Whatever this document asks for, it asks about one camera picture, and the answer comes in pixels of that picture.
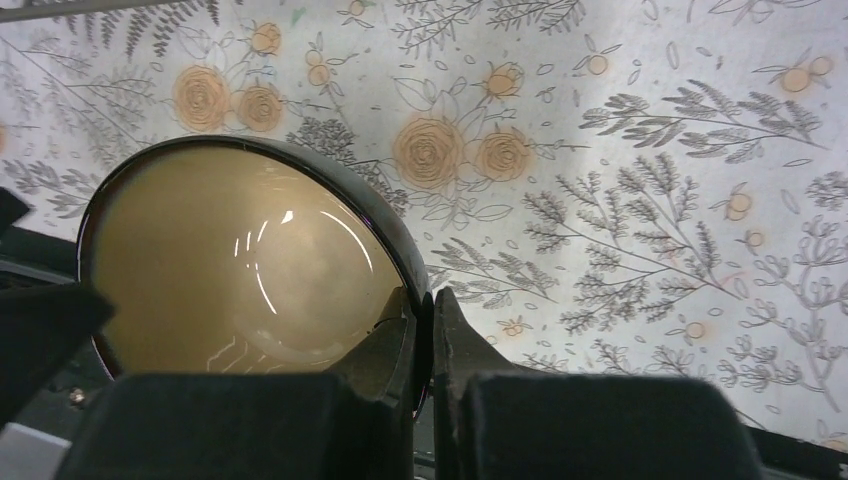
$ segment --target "floral tablecloth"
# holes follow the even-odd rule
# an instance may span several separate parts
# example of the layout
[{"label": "floral tablecloth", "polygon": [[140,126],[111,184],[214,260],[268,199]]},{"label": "floral tablecloth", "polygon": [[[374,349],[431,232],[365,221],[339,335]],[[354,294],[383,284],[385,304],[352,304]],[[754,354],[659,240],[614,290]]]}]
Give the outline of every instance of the floral tablecloth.
[{"label": "floral tablecloth", "polygon": [[73,240],[157,141],[286,139],[379,190],[511,360],[704,378],[847,447],[841,0],[189,0],[0,44],[26,228]]}]

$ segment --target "orange rose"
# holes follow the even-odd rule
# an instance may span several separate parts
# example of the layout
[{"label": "orange rose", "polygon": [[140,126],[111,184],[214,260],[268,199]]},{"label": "orange rose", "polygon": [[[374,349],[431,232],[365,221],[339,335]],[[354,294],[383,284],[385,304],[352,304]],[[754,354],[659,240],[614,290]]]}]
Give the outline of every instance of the orange rose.
[{"label": "orange rose", "polygon": [[486,93],[495,98],[510,97],[518,93],[524,83],[524,70],[508,62],[496,68],[483,82]]},{"label": "orange rose", "polygon": [[262,55],[272,55],[280,49],[280,28],[273,23],[260,25],[253,32],[253,38],[250,40],[250,45],[256,53]]},{"label": "orange rose", "polygon": [[206,67],[186,69],[174,82],[174,109],[180,121],[197,132],[211,132],[224,124],[230,92],[218,72]]},{"label": "orange rose", "polygon": [[237,93],[236,115],[248,128],[254,132],[267,132],[280,122],[283,107],[275,91],[265,87],[250,87]]},{"label": "orange rose", "polygon": [[453,125],[420,118],[400,132],[392,152],[403,178],[430,190],[454,177],[463,146],[462,135]]},{"label": "orange rose", "polygon": [[474,163],[484,177],[506,182],[521,176],[532,160],[533,152],[524,145],[524,135],[513,129],[512,133],[486,135]]}]

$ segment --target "tablecloth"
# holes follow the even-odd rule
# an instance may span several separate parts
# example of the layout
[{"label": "tablecloth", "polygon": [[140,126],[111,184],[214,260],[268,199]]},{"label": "tablecloth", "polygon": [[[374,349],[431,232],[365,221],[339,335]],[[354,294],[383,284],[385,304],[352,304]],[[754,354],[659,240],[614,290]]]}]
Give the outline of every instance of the tablecloth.
[{"label": "tablecloth", "polygon": [[75,239],[158,141],[285,139],[377,189],[510,360],[703,378],[848,447],[843,1],[189,0],[0,44],[25,228]]}]

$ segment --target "floral pattern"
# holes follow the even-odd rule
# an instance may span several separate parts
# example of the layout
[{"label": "floral pattern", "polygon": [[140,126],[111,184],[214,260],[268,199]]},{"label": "floral pattern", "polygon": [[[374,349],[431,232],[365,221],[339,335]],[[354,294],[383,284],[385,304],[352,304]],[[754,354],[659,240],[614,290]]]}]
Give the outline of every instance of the floral pattern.
[{"label": "floral pattern", "polygon": [[700,378],[747,424],[844,451],[846,15],[187,0],[4,24],[0,179],[23,226],[72,240],[144,147],[285,139],[379,192],[510,360]]}]

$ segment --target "metal screw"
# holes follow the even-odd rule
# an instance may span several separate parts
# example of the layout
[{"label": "metal screw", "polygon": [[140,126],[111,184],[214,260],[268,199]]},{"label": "metal screw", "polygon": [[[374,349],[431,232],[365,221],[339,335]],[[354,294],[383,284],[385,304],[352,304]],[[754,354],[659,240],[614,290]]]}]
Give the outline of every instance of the metal screw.
[{"label": "metal screw", "polygon": [[85,401],[85,392],[81,388],[74,387],[71,389],[68,398],[71,400],[71,405],[78,407]]}]

